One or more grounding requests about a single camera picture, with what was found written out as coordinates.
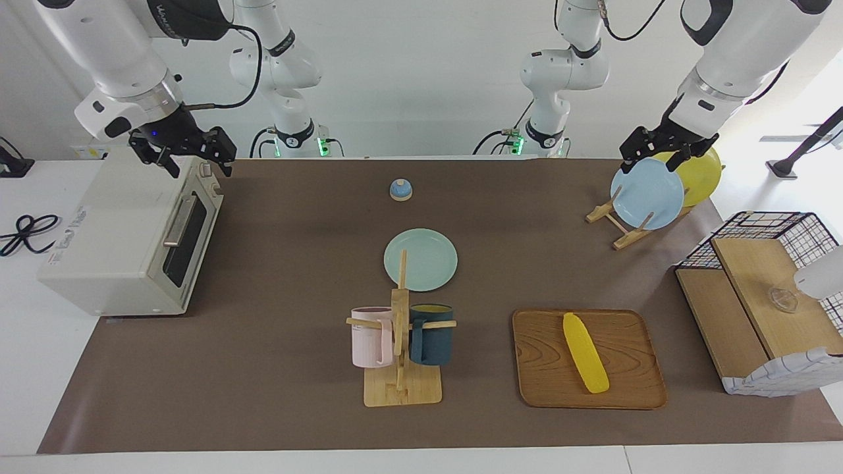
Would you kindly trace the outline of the pink mug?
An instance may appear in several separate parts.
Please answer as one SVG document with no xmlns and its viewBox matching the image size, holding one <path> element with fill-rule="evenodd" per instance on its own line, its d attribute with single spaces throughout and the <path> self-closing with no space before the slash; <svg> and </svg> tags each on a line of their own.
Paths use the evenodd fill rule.
<svg viewBox="0 0 843 474">
<path fill-rule="evenodd" d="M 391 366 L 395 361 L 392 309 L 386 306 L 355 308 L 350 310 L 350 317 L 376 324 L 376 327 L 350 327 L 352 364 L 358 368 Z"/>
</svg>

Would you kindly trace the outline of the wooden plate rack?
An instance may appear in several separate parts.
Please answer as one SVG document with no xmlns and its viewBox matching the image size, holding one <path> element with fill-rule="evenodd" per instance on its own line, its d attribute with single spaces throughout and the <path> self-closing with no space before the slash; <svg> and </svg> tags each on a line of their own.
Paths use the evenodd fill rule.
<svg viewBox="0 0 843 474">
<path fill-rule="evenodd" d="M 611 222 L 611 224 L 613 224 L 614 227 L 621 233 L 620 237 L 612 243 L 612 246 L 615 251 L 622 251 L 655 231 L 655 228 L 648 228 L 647 226 L 655 219 L 656 212 L 645 214 L 645 218 L 641 220 L 639 225 L 627 228 L 626 225 L 621 222 L 622 219 L 620 218 L 618 206 L 615 204 L 616 201 L 617 196 L 613 195 L 605 203 L 594 207 L 593 210 L 585 216 L 585 221 L 588 224 L 593 224 L 599 220 L 608 220 L 608 222 Z"/>
</svg>

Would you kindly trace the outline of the small clear glass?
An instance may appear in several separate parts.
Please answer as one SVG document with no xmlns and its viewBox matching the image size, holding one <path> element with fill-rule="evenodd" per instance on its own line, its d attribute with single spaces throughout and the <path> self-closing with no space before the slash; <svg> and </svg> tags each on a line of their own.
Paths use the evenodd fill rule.
<svg viewBox="0 0 843 474">
<path fill-rule="evenodd" d="M 772 287 L 768 291 L 768 297 L 771 303 L 780 310 L 788 314 L 795 314 L 799 306 L 799 297 L 790 289 Z"/>
</svg>

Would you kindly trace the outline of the white rounded object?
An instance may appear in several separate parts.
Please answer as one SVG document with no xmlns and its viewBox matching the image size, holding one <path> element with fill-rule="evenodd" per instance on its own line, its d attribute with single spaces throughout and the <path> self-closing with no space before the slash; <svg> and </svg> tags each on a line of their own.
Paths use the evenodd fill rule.
<svg viewBox="0 0 843 474">
<path fill-rule="evenodd" d="M 843 292 L 843 245 L 797 270 L 793 282 L 802 294 L 814 300 Z"/>
</svg>

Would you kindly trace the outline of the light blue plate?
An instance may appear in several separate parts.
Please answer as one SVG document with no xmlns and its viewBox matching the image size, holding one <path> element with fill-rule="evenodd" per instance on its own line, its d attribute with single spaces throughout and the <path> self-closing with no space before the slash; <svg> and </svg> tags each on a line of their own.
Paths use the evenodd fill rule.
<svg viewBox="0 0 843 474">
<path fill-rule="evenodd" d="M 626 224 L 654 230 L 674 221 L 684 204 L 680 177 L 658 159 L 645 158 L 629 173 L 615 173 L 609 189 L 615 213 Z"/>
</svg>

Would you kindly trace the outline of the mint green plate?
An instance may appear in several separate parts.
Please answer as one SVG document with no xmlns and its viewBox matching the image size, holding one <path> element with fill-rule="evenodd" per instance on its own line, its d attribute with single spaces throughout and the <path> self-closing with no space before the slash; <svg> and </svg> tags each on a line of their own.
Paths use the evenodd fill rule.
<svg viewBox="0 0 843 474">
<path fill-rule="evenodd" d="M 402 252 L 406 252 L 404 287 L 427 293 L 446 285 L 456 273 L 458 253 L 451 240 L 429 228 L 412 228 L 395 235 L 383 252 L 383 267 L 398 283 Z"/>
</svg>

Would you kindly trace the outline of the black stand pole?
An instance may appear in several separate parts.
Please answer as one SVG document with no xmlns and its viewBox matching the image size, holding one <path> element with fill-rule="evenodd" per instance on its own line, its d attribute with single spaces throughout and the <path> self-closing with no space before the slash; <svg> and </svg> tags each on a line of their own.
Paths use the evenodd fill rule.
<svg viewBox="0 0 843 474">
<path fill-rule="evenodd" d="M 767 170 L 778 179 L 795 180 L 797 179 L 797 175 L 793 171 L 793 168 L 798 159 L 802 158 L 806 154 L 816 152 L 826 145 L 834 143 L 834 141 L 840 137 L 843 137 L 843 106 L 837 108 L 837 110 L 822 124 L 820 124 L 811 135 L 807 136 L 807 138 L 805 138 L 804 141 L 802 141 L 801 144 L 799 144 L 798 147 L 789 154 L 789 156 L 780 160 L 768 160 L 765 162 L 765 166 L 767 166 Z"/>
</svg>

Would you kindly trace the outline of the yellow corn cob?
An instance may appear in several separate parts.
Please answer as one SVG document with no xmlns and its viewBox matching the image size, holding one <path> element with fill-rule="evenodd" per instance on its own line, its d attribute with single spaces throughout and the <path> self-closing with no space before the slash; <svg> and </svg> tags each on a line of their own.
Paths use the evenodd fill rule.
<svg viewBox="0 0 843 474">
<path fill-rule="evenodd" d="M 582 384 L 591 394 L 609 390 L 609 378 L 601 357 L 584 322 L 573 312 L 566 312 L 562 318 L 565 342 L 571 353 Z"/>
</svg>

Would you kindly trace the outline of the oven door with handle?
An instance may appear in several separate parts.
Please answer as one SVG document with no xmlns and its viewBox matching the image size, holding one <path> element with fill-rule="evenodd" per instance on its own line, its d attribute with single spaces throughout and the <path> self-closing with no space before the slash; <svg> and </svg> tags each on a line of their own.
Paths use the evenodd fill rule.
<svg viewBox="0 0 843 474">
<path fill-rule="evenodd" d="M 153 316 L 186 312 L 222 204 L 222 196 L 213 193 L 213 177 L 182 176 L 186 181 L 169 204 L 146 272 L 154 292 L 145 310 Z"/>
</svg>

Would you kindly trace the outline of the white checked cloth liner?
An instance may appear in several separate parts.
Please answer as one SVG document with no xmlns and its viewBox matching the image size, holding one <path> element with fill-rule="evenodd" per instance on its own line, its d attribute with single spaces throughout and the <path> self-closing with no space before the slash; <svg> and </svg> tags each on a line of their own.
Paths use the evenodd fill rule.
<svg viewBox="0 0 843 474">
<path fill-rule="evenodd" d="M 721 381 L 728 395 L 794 396 L 843 381 L 843 354 L 813 348 L 774 358 L 746 377 L 723 377 Z"/>
</svg>

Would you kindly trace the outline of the yellow plate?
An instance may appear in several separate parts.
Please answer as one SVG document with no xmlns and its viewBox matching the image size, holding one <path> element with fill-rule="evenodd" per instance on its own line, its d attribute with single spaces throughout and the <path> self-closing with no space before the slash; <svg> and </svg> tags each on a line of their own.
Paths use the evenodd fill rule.
<svg viewBox="0 0 843 474">
<path fill-rule="evenodd" d="M 695 207 L 716 190 L 722 176 L 722 164 L 717 151 L 711 147 L 701 157 L 692 157 L 678 165 L 671 175 L 682 181 L 682 207 Z"/>
</svg>

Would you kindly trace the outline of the wooden step shelf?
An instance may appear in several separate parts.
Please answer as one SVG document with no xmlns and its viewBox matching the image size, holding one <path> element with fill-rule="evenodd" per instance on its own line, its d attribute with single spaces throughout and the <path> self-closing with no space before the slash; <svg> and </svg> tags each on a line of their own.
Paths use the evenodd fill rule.
<svg viewBox="0 0 843 474">
<path fill-rule="evenodd" d="M 763 363 L 813 348 L 843 356 L 843 336 L 820 303 L 801 299 L 793 314 L 770 290 L 793 289 L 797 267 L 772 239 L 714 239 L 715 266 L 675 270 L 699 331 L 722 378 L 746 377 Z"/>
</svg>

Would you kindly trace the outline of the wooden tray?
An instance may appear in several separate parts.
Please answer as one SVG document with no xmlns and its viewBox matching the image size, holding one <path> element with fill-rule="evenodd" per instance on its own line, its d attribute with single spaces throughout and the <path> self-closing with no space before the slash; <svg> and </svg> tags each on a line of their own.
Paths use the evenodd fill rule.
<svg viewBox="0 0 843 474">
<path fill-rule="evenodd" d="M 519 393 L 530 407 L 655 410 L 666 404 L 665 381 L 644 318 L 625 309 L 573 309 L 594 342 L 609 389 L 591 393 L 563 333 L 565 309 L 512 314 Z"/>
</svg>

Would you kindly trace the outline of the white toaster oven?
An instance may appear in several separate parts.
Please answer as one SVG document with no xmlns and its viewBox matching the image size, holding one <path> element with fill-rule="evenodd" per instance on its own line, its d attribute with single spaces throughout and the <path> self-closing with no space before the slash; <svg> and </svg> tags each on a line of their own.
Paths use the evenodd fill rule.
<svg viewBox="0 0 843 474">
<path fill-rule="evenodd" d="M 133 157 L 107 158 L 36 277 L 45 287 L 94 317 L 153 316 L 146 275 L 151 253 L 169 215 L 169 204 L 187 174 L 213 177 L 207 161 L 178 158 L 180 176 Z"/>
</svg>

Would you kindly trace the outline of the wooden mug tree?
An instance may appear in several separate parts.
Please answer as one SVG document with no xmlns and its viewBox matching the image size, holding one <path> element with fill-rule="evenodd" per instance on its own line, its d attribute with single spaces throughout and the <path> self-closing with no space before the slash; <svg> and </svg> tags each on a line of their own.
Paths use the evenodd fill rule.
<svg viewBox="0 0 843 474">
<path fill-rule="evenodd" d="M 396 360 L 364 373 L 364 405 L 368 408 L 433 404 L 442 401 L 440 369 L 410 360 L 410 291 L 406 287 L 408 251 L 403 249 L 397 288 L 391 291 L 392 353 Z"/>
</svg>

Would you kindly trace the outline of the brown table mat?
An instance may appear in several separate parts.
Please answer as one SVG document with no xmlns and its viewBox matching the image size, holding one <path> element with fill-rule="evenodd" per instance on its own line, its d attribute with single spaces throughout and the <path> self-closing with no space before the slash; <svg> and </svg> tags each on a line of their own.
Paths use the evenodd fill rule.
<svg viewBox="0 0 843 474">
<path fill-rule="evenodd" d="M 626 251 L 584 217 L 608 159 L 244 160 L 188 312 L 100 320 L 38 452 L 418 449 L 837 441 L 818 391 L 722 389 L 672 264 L 720 224 L 706 203 Z M 395 201 L 395 179 L 413 196 Z M 445 234 L 458 269 L 413 301 L 454 307 L 443 401 L 367 408 L 350 363 L 352 308 L 389 302 L 389 240 Z M 512 313 L 629 309 L 647 324 L 668 401 L 653 411 L 528 407 Z"/>
</svg>

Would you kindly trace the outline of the dark blue mug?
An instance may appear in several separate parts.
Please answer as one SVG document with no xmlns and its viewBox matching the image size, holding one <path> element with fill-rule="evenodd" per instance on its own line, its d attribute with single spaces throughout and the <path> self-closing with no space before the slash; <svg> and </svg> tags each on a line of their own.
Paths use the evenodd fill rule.
<svg viewBox="0 0 843 474">
<path fill-rule="evenodd" d="M 440 366 L 452 356 L 452 328 L 425 329 L 427 322 L 454 320 L 454 309 L 446 304 L 413 304 L 410 306 L 410 360 L 413 363 Z"/>
</svg>

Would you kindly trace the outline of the black clamp base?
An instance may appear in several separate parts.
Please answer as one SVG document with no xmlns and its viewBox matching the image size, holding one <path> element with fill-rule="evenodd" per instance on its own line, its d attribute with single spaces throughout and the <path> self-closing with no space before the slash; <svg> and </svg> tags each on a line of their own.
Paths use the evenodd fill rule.
<svg viewBox="0 0 843 474">
<path fill-rule="evenodd" d="M 0 178 L 22 178 L 34 166 L 34 159 L 23 153 L 8 139 L 0 136 Z"/>
</svg>

